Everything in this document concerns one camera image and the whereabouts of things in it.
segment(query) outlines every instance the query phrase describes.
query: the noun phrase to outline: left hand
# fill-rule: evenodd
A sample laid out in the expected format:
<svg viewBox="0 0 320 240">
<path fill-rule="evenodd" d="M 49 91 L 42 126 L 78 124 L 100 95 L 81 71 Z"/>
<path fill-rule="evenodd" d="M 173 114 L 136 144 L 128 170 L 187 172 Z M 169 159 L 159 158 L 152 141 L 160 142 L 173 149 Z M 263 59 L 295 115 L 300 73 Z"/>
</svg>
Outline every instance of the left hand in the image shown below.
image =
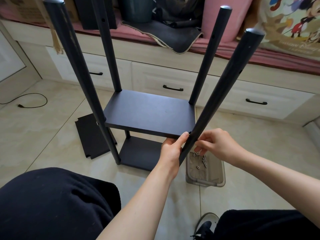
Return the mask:
<svg viewBox="0 0 320 240">
<path fill-rule="evenodd" d="M 177 140 L 166 138 L 161 146 L 160 159 L 157 167 L 165 169 L 172 179 L 174 179 L 179 171 L 179 156 L 182 150 L 182 144 L 189 137 L 188 132 L 184 132 Z"/>
</svg>

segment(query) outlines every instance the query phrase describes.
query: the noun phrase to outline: black drawer handle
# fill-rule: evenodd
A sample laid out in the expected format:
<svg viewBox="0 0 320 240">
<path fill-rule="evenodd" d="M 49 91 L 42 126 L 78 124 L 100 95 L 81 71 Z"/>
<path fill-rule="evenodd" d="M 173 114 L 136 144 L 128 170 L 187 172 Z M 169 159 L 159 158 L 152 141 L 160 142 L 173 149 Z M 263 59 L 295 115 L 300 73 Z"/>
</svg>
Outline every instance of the black drawer handle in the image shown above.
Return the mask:
<svg viewBox="0 0 320 240">
<path fill-rule="evenodd" d="M 90 74 L 93 74 L 93 75 L 98 75 L 98 76 L 102 76 L 102 72 L 99 72 L 99 73 L 94 73 L 94 72 L 89 72 Z"/>
<path fill-rule="evenodd" d="M 183 92 L 183 88 L 180 88 L 180 89 L 168 88 L 166 85 L 163 85 L 163 88 Z"/>
<path fill-rule="evenodd" d="M 246 98 L 245 99 L 248 103 L 253 103 L 253 104 L 262 104 L 262 105 L 267 105 L 268 103 L 267 102 L 262 102 L 262 103 L 258 103 L 258 102 L 254 102 L 254 101 L 251 101 L 250 99 Z"/>
</svg>

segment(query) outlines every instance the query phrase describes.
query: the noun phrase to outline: black sneaker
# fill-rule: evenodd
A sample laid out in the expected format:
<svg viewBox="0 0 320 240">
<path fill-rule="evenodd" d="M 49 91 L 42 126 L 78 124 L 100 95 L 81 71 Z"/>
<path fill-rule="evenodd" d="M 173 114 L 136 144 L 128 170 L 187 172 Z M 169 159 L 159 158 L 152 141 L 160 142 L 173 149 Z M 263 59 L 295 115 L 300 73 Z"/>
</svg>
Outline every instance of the black sneaker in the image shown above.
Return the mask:
<svg viewBox="0 0 320 240">
<path fill-rule="evenodd" d="M 191 236 L 194 240 L 212 239 L 213 231 L 218 223 L 218 216 L 208 212 L 204 214 L 198 221 L 194 234 Z"/>
</svg>

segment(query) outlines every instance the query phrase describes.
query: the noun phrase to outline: power cord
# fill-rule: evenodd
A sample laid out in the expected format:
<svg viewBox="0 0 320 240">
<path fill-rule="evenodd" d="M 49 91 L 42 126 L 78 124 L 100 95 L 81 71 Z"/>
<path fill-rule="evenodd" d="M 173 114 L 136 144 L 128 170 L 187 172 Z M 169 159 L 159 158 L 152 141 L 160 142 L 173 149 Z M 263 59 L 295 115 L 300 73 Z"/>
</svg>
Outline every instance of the power cord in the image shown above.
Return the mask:
<svg viewBox="0 0 320 240">
<path fill-rule="evenodd" d="M 45 98 L 45 104 L 44 104 L 44 105 L 41 105 L 41 106 L 36 106 L 36 107 L 25 107 L 25 106 L 23 106 L 23 105 L 21 105 L 21 104 L 18 104 L 18 107 L 19 107 L 19 108 L 26 108 L 26 109 L 39 108 L 39 107 L 45 106 L 45 105 L 48 103 L 48 99 L 46 98 L 45 95 L 43 95 L 43 94 L 41 94 L 41 93 L 37 93 L 37 92 L 32 92 L 32 93 L 23 94 L 23 95 L 21 95 L 21 96 L 19 96 L 19 97 L 14 98 L 14 99 L 11 100 L 10 102 L 4 103 L 4 104 L 11 103 L 12 101 L 14 101 L 14 100 L 16 100 L 16 99 L 18 99 L 18 98 L 20 98 L 20 97 L 22 97 L 22 96 L 28 95 L 28 94 L 40 94 L 41 96 L 43 96 L 43 97 Z"/>
</svg>

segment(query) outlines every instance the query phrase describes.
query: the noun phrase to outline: person's hand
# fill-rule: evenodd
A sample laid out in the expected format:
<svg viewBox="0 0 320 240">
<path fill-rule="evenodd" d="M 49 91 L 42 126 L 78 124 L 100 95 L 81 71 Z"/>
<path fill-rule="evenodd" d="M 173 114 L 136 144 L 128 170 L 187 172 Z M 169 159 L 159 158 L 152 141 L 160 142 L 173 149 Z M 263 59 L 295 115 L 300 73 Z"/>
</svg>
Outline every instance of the person's hand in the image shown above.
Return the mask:
<svg viewBox="0 0 320 240">
<path fill-rule="evenodd" d="M 204 131 L 195 142 L 195 152 L 203 156 L 210 151 L 218 159 L 234 165 L 247 151 L 242 148 L 225 130 L 220 128 Z"/>
<path fill-rule="evenodd" d="M 182 144 L 189 137 L 188 132 L 184 132 L 177 140 L 166 138 L 161 146 L 160 159 L 157 167 L 165 170 L 174 179 L 179 171 L 179 156 L 182 150 Z"/>
</svg>

